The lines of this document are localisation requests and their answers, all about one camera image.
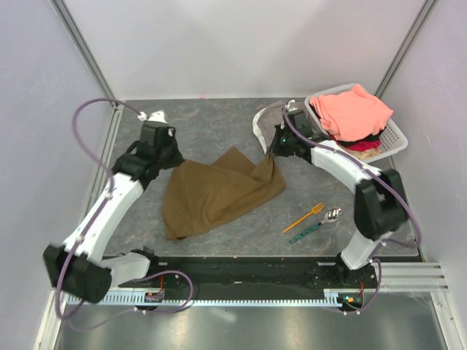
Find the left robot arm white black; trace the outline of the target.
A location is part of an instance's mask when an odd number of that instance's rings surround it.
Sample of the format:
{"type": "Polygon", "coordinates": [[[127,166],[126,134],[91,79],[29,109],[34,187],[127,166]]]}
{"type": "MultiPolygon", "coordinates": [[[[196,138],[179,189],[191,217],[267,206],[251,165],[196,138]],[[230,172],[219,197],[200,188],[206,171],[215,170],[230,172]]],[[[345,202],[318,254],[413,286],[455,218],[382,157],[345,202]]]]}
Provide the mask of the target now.
{"type": "Polygon", "coordinates": [[[148,121],[135,141],[116,161],[112,177],[77,229],[60,245],[49,245],[43,260],[56,290],[88,303],[99,303],[110,288],[137,280],[145,287],[158,283],[155,255],[136,249],[122,257],[104,259],[104,251],[121,219],[157,178],[160,171],[179,166],[176,130],[164,122],[148,121]]]}

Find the brown cloth napkin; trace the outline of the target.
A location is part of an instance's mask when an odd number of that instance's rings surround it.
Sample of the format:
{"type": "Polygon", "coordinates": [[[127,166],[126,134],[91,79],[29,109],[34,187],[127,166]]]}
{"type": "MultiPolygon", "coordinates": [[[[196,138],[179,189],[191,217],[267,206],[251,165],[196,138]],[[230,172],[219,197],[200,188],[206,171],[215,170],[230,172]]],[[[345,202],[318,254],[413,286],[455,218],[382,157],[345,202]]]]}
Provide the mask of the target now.
{"type": "Polygon", "coordinates": [[[198,236],[277,197],[286,182],[272,155],[254,164],[232,147],[212,164],[186,160],[169,177],[162,217],[170,241],[198,236]]]}

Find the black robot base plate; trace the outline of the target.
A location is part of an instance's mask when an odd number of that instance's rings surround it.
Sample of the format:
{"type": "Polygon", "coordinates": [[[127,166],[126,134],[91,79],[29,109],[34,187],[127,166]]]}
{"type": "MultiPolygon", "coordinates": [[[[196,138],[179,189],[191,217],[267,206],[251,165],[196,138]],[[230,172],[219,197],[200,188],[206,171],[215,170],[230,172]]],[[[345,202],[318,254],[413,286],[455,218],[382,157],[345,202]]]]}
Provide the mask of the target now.
{"type": "Polygon", "coordinates": [[[316,257],[159,257],[150,273],[186,273],[194,284],[303,284],[312,289],[359,288],[358,277],[337,266],[333,258],[316,257]]]}

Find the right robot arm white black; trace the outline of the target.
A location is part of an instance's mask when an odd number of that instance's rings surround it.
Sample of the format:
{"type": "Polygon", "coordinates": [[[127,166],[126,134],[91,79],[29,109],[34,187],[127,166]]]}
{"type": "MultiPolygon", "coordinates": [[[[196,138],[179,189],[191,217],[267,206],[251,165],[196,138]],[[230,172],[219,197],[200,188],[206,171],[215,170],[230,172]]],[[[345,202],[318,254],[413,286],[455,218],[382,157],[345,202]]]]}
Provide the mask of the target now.
{"type": "Polygon", "coordinates": [[[356,231],[340,253],[342,264],[334,268],[336,282],[351,287],[377,247],[409,218],[400,174],[394,169],[375,168],[345,152],[336,141],[315,130],[300,110],[287,113],[287,117],[281,111],[270,117],[262,115],[254,130],[264,151],[302,158],[328,172],[354,194],[356,231]]]}

